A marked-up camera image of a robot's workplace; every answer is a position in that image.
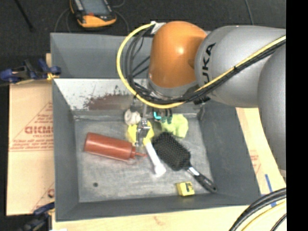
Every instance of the black hairbrush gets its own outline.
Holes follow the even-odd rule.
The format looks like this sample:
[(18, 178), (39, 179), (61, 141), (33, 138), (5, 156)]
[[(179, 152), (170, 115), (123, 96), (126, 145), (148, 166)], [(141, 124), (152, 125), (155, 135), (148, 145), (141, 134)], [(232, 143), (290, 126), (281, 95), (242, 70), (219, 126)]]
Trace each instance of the black hairbrush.
[(185, 169), (209, 192), (216, 193), (216, 185), (200, 174), (190, 163), (191, 153), (181, 145), (170, 133), (161, 133), (154, 141), (153, 147), (157, 155), (174, 170)]

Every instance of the device screen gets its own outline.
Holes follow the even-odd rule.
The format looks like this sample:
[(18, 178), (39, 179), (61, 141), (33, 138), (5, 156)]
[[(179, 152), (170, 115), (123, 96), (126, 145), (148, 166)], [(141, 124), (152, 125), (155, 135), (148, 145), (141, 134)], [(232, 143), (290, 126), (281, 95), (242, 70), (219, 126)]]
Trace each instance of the device screen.
[(86, 14), (109, 14), (109, 10), (103, 0), (81, 0)]

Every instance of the blue marker line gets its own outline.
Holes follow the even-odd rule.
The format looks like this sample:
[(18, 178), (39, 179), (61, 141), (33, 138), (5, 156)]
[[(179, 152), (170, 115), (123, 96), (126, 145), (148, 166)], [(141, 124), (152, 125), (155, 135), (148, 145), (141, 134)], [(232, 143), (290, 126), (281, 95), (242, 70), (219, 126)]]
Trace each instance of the blue marker line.
[[(266, 179), (266, 182), (267, 182), (267, 184), (268, 184), (269, 191), (270, 191), (270, 192), (273, 192), (273, 189), (272, 189), (271, 184), (270, 184), (269, 176), (268, 176), (267, 174), (265, 174), (265, 179)], [(276, 202), (272, 203), (270, 206), (271, 206), (271, 207), (276, 206)]]

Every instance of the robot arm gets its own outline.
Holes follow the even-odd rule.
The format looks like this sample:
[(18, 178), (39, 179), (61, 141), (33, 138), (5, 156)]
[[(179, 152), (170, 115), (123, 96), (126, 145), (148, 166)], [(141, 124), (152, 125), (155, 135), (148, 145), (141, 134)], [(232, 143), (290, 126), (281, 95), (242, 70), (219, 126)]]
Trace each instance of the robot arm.
[[(124, 44), (153, 25), (136, 29)], [(187, 22), (166, 23), (152, 41), (148, 89), (127, 83), (128, 89), (145, 104), (162, 109), (205, 95), (234, 107), (258, 107), (269, 146), (284, 171), (285, 34), (285, 29), (262, 26), (225, 26), (207, 34)], [(120, 55), (117, 68), (123, 78)]]

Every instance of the red bottle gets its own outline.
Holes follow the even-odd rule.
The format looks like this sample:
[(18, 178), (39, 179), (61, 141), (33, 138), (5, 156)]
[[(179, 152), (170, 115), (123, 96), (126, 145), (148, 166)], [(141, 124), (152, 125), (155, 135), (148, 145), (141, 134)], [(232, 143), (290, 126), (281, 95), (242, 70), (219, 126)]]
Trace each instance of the red bottle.
[(91, 132), (87, 134), (84, 151), (122, 161), (134, 159), (136, 155), (146, 156), (146, 154), (136, 152), (135, 146), (128, 141)]

